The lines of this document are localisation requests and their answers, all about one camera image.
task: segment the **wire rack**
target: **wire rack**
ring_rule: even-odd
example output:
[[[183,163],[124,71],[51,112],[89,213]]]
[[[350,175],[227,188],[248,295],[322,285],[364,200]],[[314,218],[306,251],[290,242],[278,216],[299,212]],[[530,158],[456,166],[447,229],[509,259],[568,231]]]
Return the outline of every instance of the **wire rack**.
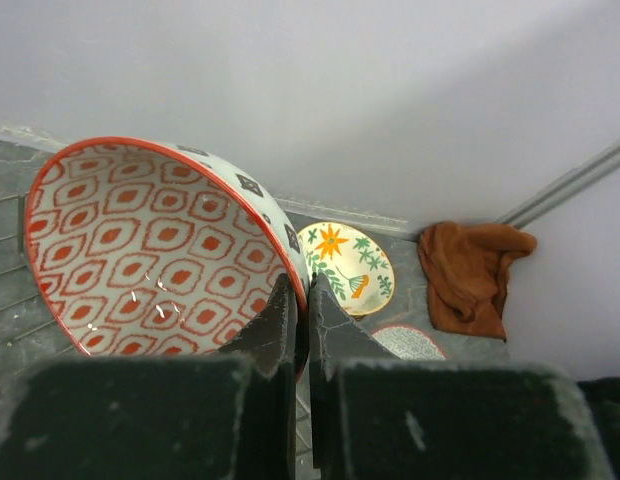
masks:
[[[21,373],[38,361],[79,355],[48,311],[24,248],[27,194],[0,198],[0,406]],[[304,392],[309,393],[307,385]],[[318,478],[312,465],[309,395],[297,393],[297,478]]]

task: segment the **bowl rim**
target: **bowl rim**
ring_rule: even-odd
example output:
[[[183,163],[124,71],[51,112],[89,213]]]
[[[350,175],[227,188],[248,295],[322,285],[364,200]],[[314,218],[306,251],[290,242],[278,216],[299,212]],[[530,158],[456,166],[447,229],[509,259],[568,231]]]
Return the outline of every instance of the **bowl rim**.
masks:
[[[310,225],[307,225],[307,226],[303,227],[301,230],[299,230],[299,233],[297,235],[301,236],[301,234],[304,233],[309,228],[312,228],[312,227],[317,227],[318,228],[319,225],[323,225],[323,224],[338,225],[340,227],[346,227],[346,228],[349,228],[350,230],[354,230],[355,232],[360,233],[361,235],[366,237],[368,240],[370,240],[373,245],[376,245],[379,248],[380,252],[383,252],[383,254],[388,259],[388,265],[390,265],[390,273],[392,274],[392,292],[390,293],[390,296],[388,298],[386,298],[386,301],[382,302],[378,307],[376,307],[374,309],[371,309],[371,310],[366,310],[365,312],[362,311],[362,312],[357,312],[357,313],[350,313],[350,312],[346,312],[346,313],[348,315],[350,315],[350,316],[364,317],[364,316],[367,316],[367,315],[372,315],[373,313],[377,313],[381,309],[385,308],[386,305],[388,305],[388,303],[390,303],[390,300],[392,300],[392,297],[394,297],[394,292],[397,289],[397,277],[394,274],[394,267],[392,266],[392,262],[390,261],[390,257],[388,257],[388,254],[385,252],[385,250],[383,248],[381,248],[381,245],[379,245],[377,242],[375,242],[374,238],[370,237],[370,235],[368,235],[367,233],[362,232],[358,228],[353,227],[352,225],[348,225],[346,223],[333,222],[331,220],[324,220],[324,221],[321,221],[321,222],[315,222],[315,223],[311,223]],[[300,239],[300,243],[301,243],[302,246],[305,245],[306,242],[303,240],[303,237]]]
[[[374,338],[374,336],[381,332],[382,330],[387,330],[389,328],[407,328],[408,330],[416,330],[417,332],[419,332],[421,335],[423,335],[424,337],[426,337],[428,340],[430,340],[432,342],[432,344],[437,348],[437,350],[439,350],[439,353],[441,353],[441,355],[443,355],[443,358],[445,358],[446,360],[450,360],[450,358],[448,358],[448,355],[446,354],[446,352],[443,351],[443,348],[441,348],[441,345],[439,345],[439,342],[437,342],[434,338],[432,338],[430,335],[428,335],[426,332],[424,332],[421,328],[419,327],[415,327],[414,325],[410,325],[408,323],[390,323],[388,325],[382,325],[381,327],[373,330],[372,332],[370,332],[370,335],[372,336],[372,338]]]
[[[294,263],[290,259],[288,252],[286,251],[285,247],[283,246],[279,238],[274,233],[274,230],[272,229],[272,227],[263,219],[263,217],[259,214],[259,212],[257,212],[257,210],[237,190],[235,190],[231,185],[229,185],[222,177],[217,175],[211,169],[200,164],[196,160],[193,160],[189,156],[173,148],[167,147],[159,143],[155,143],[149,140],[143,140],[143,139],[136,138],[136,137],[120,137],[120,136],[92,137],[92,138],[87,138],[85,140],[81,140],[79,142],[72,143],[62,148],[61,150],[59,150],[50,159],[48,159],[48,161],[41,168],[41,170],[39,170],[39,172],[37,173],[37,176],[32,182],[32,186],[30,187],[30,191],[28,193],[28,200],[25,206],[25,215],[24,215],[24,233],[26,237],[26,242],[25,242],[26,249],[28,252],[28,258],[30,261],[30,265],[32,266],[32,274],[34,275],[35,281],[37,282],[37,287],[39,288],[41,296],[45,300],[46,305],[48,306],[48,309],[50,310],[50,312],[52,312],[52,315],[54,316],[55,320],[57,321],[57,323],[59,324],[63,332],[66,334],[66,336],[70,338],[72,343],[75,345],[75,347],[77,347],[77,349],[81,353],[88,355],[88,356],[93,356],[93,354],[91,354],[79,342],[78,339],[75,339],[75,337],[72,335],[68,327],[66,327],[63,320],[61,319],[61,315],[57,314],[55,310],[52,308],[52,300],[49,298],[46,292],[41,290],[41,278],[40,278],[39,268],[38,267],[35,268],[34,266],[35,264],[32,261],[32,258],[33,258],[32,244],[34,243],[34,240],[31,238],[30,229],[32,226],[31,222],[32,222],[32,215],[33,215],[33,210],[34,210],[34,204],[33,204],[34,198],[35,198],[34,193],[37,191],[38,188],[41,187],[43,179],[46,176],[46,174],[50,171],[50,169],[53,166],[60,163],[63,159],[67,158],[68,155],[70,155],[71,153],[74,153],[78,150],[82,150],[87,147],[94,147],[98,145],[108,145],[108,144],[140,147],[146,150],[150,150],[154,153],[158,153],[160,155],[169,157],[172,160],[185,164],[188,167],[196,170],[198,173],[200,173],[202,176],[204,176],[208,180],[212,180],[225,193],[230,195],[230,197],[232,197],[232,199],[236,201],[239,204],[239,206],[241,206],[241,208],[243,208],[243,210],[246,211],[252,217],[254,222],[259,226],[259,228],[261,228],[261,231],[265,233],[265,235],[268,237],[268,240],[270,240],[270,243],[275,248],[292,282],[292,287],[295,291],[297,302],[301,310],[299,317],[300,319],[306,318],[306,315],[308,312],[308,302],[307,302],[306,295],[305,295],[305,289],[303,288],[301,277],[299,276],[299,273],[295,270]]]

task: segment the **wall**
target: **wall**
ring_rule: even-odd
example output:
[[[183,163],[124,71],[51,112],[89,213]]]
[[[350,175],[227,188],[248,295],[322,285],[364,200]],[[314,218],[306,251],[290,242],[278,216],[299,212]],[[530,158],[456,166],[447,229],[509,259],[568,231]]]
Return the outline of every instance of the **wall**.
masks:
[[[620,137],[620,2],[0,0],[0,122],[201,146],[413,228],[489,220]]]
[[[533,222],[504,313],[513,358],[620,375],[620,169]]]

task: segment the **brown towel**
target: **brown towel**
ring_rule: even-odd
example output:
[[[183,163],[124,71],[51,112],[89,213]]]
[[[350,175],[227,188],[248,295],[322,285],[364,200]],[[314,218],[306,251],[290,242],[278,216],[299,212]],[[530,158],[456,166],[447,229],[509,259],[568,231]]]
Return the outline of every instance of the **brown towel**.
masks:
[[[536,246],[532,235],[509,225],[464,227],[445,222],[427,228],[417,248],[428,278],[434,328],[505,340],[501,316],[508,268]]]

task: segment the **orange flower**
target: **orange flower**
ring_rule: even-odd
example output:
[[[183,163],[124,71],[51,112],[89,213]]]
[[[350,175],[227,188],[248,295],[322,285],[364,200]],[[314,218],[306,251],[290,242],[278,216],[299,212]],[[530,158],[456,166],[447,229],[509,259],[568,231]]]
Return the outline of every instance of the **orange flower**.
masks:
[[[337,252],[339,255],[341,255],[341,252],[339,251],[339,244],[348,241],[347,238],[339,238],[339,232],[341,231],[341,229],[333,233],[332,225],[328,225],[328,233],[324,232],[323,230],[319,231],[321,232],[321,236],[323,237],[323,243],[319,244],[319,246],[315,248],[315,250],[321,250],[321,258],[319,260],[323,260],[323,257],[325,257],[326,254],[330,255],[330,260],[332,260],[332,254],[334,252]]]

